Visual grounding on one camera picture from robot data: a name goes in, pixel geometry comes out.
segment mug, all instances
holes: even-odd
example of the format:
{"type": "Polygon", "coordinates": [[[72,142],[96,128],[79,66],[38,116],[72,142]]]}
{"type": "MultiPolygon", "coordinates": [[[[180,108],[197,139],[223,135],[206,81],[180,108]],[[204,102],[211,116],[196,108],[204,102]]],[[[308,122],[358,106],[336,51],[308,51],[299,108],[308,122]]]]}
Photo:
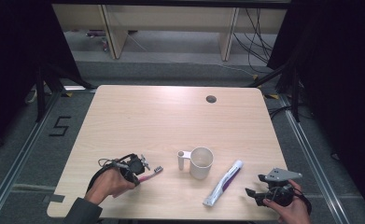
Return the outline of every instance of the mug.
{"type": "Polygon", "coordinates": [[[209,174],[214,161],[214,154],[206,147],[196,147],[191,152],[179,151],[179,170],[183,170],[185,159],[190,160],[190,174],[196,179],[204,179],[209,174]]]}

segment wooden desk panel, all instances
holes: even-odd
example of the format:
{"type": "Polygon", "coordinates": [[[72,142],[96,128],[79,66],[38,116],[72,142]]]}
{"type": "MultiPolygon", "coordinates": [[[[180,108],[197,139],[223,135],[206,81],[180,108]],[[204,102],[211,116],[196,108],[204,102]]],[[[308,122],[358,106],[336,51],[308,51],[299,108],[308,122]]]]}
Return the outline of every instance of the wooden desk panel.
{"type": "Polygon", "coordinates": [[[102,217],[132,219],[276,219],[257,207],[245,188],[265,191],[258,175],[286,169],[267,108],[257,89],[213,87],[101,86],[81,127],[55,194],[51,217],[65,217],[76,197],[83,197],[102,158],[144,154],[152,169],[164,171],[117,199],[101,204],[102,217]],[[208,95],[217,97],[207,103],[208,95]],[[196,180],[179,171],[177,151],[209,147],[214,164],[209,177],[196,180]],[[213,207],[203,205],[235,160],[240,174],[213,207]]]}

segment sleeve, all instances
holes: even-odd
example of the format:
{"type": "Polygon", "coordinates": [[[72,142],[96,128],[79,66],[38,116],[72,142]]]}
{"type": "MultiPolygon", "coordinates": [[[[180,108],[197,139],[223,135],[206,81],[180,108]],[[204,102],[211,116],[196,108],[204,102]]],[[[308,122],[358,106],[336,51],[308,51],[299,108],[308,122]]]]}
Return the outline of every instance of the sleeve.
{"type": "Polygon", "coordinates": [[[63,220],[64,224],[93,224],[96,223],[103,209],[84,199],[77,198],[63,220]]]}

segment cup handle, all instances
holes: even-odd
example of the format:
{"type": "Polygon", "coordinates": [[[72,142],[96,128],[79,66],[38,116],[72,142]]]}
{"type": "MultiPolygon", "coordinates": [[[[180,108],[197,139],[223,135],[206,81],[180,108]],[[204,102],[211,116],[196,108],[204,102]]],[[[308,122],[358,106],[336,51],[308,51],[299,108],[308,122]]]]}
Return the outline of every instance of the cup handle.
{"type": "Polygon", "coordinates": [[[178,151],[178,166],[179,170],[183,170],[184,160],[190,159],[191,152],[188,151],[178,151]]]}

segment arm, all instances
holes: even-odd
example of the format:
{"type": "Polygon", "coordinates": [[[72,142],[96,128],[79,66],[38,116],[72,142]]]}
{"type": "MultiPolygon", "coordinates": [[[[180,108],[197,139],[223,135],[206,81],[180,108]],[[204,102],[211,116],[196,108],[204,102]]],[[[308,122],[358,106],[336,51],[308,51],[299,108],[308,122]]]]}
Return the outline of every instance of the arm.
{"type": "Polygon", "coordinates": [[[110,168],[98,176],[84,199],[77,198],[63,223],[95,223],[103,210],[98,204],[108,195],[116,198],[133,188],[135,184],[124,179],[118,168],[110,168]]]}
{"type": "MultiPolygon", "coordinates": [[[[296,193],[300,194],[298,190],[302,191],[301,186],[298,185],[293,180],[289,180],[289,183],[293,186],[294,189],[297,189],[296,193]]],[[[278,219],[279,223],[282,223],[283,221],[287,222],[287,224],[311,223],[310,216],[307,213],[307,207],[305,203],[296,196],[293,198],[292,203],[286,207],[283,207],[278,203],[275,203],[268,199],[264,199],[263,203],[266,204],[266,206],[272,208],[275,212],[277,212],[280,215],[280,218],[278,219]]]]}

